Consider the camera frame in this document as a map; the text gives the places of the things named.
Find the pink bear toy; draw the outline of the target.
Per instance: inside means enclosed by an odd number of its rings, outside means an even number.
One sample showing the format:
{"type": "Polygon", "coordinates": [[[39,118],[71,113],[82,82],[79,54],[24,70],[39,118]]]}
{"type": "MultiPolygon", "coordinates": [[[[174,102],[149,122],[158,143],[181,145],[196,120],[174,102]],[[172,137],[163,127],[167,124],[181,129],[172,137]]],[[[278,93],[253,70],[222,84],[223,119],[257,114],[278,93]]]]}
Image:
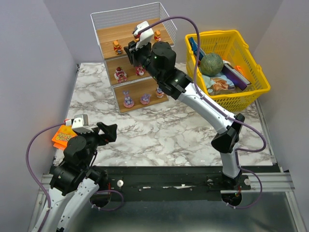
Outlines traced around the pink bear toy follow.
{"type": "Polygon", "coordinates": [[[142,66],[135,67],[136,69],[136,75],[137,76],[143,76],[145,73],[145,69],[142,66]]]}

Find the orange duck toy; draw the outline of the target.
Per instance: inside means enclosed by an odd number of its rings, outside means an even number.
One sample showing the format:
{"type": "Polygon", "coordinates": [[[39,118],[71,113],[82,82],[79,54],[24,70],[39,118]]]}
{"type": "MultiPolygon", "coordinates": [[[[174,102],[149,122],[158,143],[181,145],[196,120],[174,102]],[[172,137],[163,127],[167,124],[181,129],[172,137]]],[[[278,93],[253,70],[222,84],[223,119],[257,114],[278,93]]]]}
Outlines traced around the orange duck toy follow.
{"type": "Polygon", "coordinates": [[[122,46],[120,45],[120,43],[118,42],[118,40],[113,41],[113,50],[115,52],[115,54],[120,55],[123,52],[122,46]]]}

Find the small orange bear toy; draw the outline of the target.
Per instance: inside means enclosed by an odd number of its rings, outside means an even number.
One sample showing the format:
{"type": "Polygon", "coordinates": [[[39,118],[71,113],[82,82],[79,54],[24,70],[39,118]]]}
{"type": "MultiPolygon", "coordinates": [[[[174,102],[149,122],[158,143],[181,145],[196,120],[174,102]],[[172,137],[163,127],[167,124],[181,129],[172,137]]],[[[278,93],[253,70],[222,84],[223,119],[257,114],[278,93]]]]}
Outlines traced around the small orange bear toy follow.
{"type": "Polygon", "coordinates": [[[134,35],[134,41],[139,42],[139,40],[140,40],[140,36],[138,34],[134,35]]]}

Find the orange burger toy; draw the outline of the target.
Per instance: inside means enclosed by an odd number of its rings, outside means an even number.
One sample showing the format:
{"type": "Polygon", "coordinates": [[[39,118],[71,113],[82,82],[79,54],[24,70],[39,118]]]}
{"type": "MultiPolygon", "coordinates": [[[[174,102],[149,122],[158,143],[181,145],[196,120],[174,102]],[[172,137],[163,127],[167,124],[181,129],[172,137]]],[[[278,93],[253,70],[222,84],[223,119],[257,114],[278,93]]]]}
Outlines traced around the orange burger toy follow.
{"type": "Polygon", "coordinates": [[[155,40],[156,42],[161,41],[161,33],[160,33],[160,30],[157,30],[157,31],[154,32],[154,40],[155,40]]]}

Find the red white cake toy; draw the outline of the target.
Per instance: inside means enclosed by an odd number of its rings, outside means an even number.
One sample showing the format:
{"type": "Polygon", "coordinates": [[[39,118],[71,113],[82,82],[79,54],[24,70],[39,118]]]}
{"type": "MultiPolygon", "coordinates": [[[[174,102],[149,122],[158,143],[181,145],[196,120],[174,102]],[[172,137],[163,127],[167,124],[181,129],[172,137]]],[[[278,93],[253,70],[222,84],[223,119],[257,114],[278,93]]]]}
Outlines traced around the red white cake toy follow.
{"type": "Polygon", "coordinates": [[[116,68],[114,77],[117,83],[122,83],[122,82],[127,81],[127,74],[121,67],[116,68]]]}

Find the purple bunny orange cup toy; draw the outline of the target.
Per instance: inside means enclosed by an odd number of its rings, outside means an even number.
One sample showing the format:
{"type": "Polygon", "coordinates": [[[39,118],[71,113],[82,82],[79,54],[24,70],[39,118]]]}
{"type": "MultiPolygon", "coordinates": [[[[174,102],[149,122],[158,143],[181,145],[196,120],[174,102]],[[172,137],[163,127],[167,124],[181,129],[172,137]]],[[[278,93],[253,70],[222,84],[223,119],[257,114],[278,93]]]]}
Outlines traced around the purple bunny orange cup toy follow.
{"type": "Polygon", "coordinates": [[[164,92],[159,87],[156,88],[156,96],[158,98],[164,97],[164,92]]]}

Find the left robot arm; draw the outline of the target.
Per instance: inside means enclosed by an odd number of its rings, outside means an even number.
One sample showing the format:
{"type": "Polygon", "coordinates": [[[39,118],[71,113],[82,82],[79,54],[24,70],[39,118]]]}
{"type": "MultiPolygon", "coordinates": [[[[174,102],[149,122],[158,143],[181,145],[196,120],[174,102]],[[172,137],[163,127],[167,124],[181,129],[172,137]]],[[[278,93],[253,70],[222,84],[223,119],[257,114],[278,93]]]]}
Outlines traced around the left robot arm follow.
{"type": "Polygon", "coordinates": [[[105,192],[110,195],[114,192],[107,172],[94,168],[92,159],[96,157],[99,146],[116,141],[117,125],[98,122],[91,128],[78,117],[58,124],[58,127],[62,126],[70,127],[76,135],[69,139],[63,161],[52,171],[50,188],[46,190],[32,169],[28,168],[46,196],[34,232],[64,232],[94,194],[105,192]]]}

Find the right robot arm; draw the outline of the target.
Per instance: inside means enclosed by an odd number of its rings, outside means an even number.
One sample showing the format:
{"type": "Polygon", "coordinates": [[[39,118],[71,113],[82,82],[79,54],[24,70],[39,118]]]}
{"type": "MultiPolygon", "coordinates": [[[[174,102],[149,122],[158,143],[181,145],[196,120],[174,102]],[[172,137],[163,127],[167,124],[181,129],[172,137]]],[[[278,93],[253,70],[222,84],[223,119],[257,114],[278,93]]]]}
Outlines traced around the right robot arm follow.
{"type": "Polygon", "coordinates": [[[223,175],[236,179],[240,175],[240,169],[235,150],[242,126],[235,120],[244,122],[244,116],[234,115],[202,94],[192,78],[175,67],[176,53],[169,43],[147,43],[138,48],[137,43],[131,41],[124,50],[130,63],[135,67],[142,66],[166,95],[186,104],[214,127],[217,134],[211,145],[220,153],[223,175]]]}

